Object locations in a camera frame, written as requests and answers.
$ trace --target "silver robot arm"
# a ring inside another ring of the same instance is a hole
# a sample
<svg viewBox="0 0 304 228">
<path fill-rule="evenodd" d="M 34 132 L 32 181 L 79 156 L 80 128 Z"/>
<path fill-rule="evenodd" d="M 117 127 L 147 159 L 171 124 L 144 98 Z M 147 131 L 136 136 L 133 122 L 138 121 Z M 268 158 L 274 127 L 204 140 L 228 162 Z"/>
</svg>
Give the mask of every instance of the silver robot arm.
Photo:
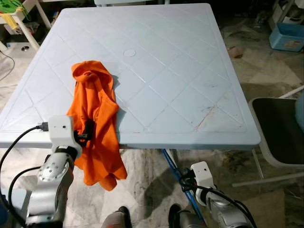
<svg viewBox="0 0 304 228">
<path fill-rule="evenodd" d="M 28 204 L 28 228 L 61 228 L 63 225 L 74 160 L 82 153 L 75 141 L 72 122 L 69 116 L 54 116 L 48 122 L 53 153 L 39 169 L 38 182 Z"/>
<path fill-rule="evenodd" d="M 191 165 L 191 170 L 194 172 L 198 186 L 217 191 L 212 174 L 205 161 Z M 245 214 L 223 197 L 202 189 L 197 189 L 195 196 L 202 206 L 206 206 L 220 228 L 253 228 Z"/>
</svg>

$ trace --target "floor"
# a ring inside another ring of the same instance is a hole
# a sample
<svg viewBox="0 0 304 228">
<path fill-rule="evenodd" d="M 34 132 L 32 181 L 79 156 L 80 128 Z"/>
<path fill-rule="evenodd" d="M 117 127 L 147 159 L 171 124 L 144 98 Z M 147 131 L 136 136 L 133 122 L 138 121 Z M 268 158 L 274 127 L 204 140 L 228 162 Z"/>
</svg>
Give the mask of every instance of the floor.
<svg viewBox="0 0 304 228">
<path fill-rule="evenodd" d="M 272 50 L 268 43 L 270 31 L 252 29 L 246 19 L 220 23 L 220 29 L 247 100 L 259 96 L 280 96 L 302 84 L 304 53 Z M 29 44 L 12 45 L 5 52 L 14 58 L 16 65 L 11 74 L 0 81 L 0 111 L 35 54 L 32 48 L 21 52 L 24 45 Z M 12 63 L 1 55 L 0 59 L 1 78 Z M 44 149 L 14 149 L 1 173 L 1 186 L 8 187 L 17 172 L 41 165 L 48 153 L 49 150 Z M 218 188 L 245 202 L 259 228 L 304 227 L 303 179 L 233 188 L 231 184 L 234 182 L 258 179 L 250 152 L 178 150 L 174 153 L 181 168 L 207 161 Z M 259 151 L 257 155 L 266 177 L 294 172 L 274 168 Z M 121 150 L 121 156 L 128 178 L 119 181 L 111 192 L 103 190 L 98 184 L 86 186 L 82 171 L 75 168 L 74 182 L 68 192 L 65 227 L 100 228 L 108 214 L 126 205 L 134 228 L 166 228 L 171 204 L 179 203 L 183 208 L 191 209 L 159 150 Z M 28 173 L 20 178 L 17 186 L 31 190 L 35 181 L 34 173 Z M 209 227 L 217 227 L 205 209 L 202 210 Z"/>
</svg>

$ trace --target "diamond pattern tabletop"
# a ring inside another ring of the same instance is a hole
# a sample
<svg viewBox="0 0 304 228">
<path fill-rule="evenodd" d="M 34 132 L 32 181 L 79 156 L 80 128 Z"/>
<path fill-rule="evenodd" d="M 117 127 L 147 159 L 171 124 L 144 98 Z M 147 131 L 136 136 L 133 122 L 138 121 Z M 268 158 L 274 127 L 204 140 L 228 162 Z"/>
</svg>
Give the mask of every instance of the diamond pattern tabletop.
<svg viewBox="0 0 304 228">
<path fill-rule="evenodd" d="M 71 66 L 98 60 L 114 78 L 117 134 L 132 148 L 250 149 L 259 135 L 210 5 L 64 9 L 0 114 L 0 146 L 65 114 Z M 50 147 L 33 132 L 19 146 Z"/>
</svg>

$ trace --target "shoe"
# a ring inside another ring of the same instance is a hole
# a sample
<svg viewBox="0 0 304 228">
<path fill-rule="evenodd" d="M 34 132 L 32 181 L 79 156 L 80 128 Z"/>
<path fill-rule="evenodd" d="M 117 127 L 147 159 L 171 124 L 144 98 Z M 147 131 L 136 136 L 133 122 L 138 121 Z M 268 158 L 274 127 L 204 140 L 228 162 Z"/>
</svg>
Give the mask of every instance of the shoe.
<svg viewBox="0 0 304 228">
<path fill-rule="evenodd" d="M 169 210 L 168 222 L 169 228 L 178 228 L 180 226 L 179 211 L 181 207 L 178 204 L 173 204 Z"/>
<path fill-rule="evenodd" d="M 125 228 L 132 228 L 130 212 L 127 207 L 121 206 L 118 211 L 124 214 Z"/>
</svg>

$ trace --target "orange cloth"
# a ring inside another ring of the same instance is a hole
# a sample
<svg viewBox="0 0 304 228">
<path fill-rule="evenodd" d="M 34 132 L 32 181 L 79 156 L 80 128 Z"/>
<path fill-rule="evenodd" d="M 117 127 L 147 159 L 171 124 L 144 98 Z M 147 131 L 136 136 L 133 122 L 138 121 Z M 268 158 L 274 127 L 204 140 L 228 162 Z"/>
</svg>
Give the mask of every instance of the orange cloth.
<svg viewBox="0 0 304 228">
<path fill-rule="evenodd" d="M 87 119 L 95 122 L 93 138 L 83 147 L 75 165 L 84 171 L 84 183 L 97 182 L 106 190 L 116 186 L 116 179 L 126 179 L 127 172 L 119 153 L 116 136 L 116 112 L 110 73 L 98 61 L 85 61 L 72 66 L 77 81 L 74 100 L 67 115 L 74 120 L 78 134 L 85 129 Z"/>
</svg>

